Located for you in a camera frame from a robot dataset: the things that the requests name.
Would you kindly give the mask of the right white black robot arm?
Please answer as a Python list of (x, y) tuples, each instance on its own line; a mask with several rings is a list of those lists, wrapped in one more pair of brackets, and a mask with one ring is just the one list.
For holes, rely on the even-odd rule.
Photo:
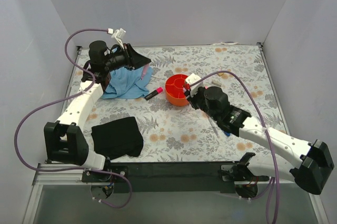
[(321, 194), (334, 169), (325, 142), (300, 140), (262, 126), (249, 112), (231, 105), (227, 94), (217, 86), (205, 88), (185, 84), (183, 90), (191, 106), (206, 113), (221, 130), (268, 148), (289, 162), (292, 167), (279, 172), (282, 179), (294, 181), (311, 194)]

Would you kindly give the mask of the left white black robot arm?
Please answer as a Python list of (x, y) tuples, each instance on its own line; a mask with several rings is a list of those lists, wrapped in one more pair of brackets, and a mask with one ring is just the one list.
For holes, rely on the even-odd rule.
[(119, 68), (146, 71), (151, 60), (130, 44), (108, 48), (102, 40), (90, 43), (88, 54), (90, 59), (84, 65), (77, 96), (56, 122), (45, 125), (44, 137), (49, 160), (94, 169), (94, 176), (106, 182), (111, 178), (112, 169), (105, 164), (106, 158), (87, 143), (82, 133), (86, 119), (106, 90), (111, 71)]

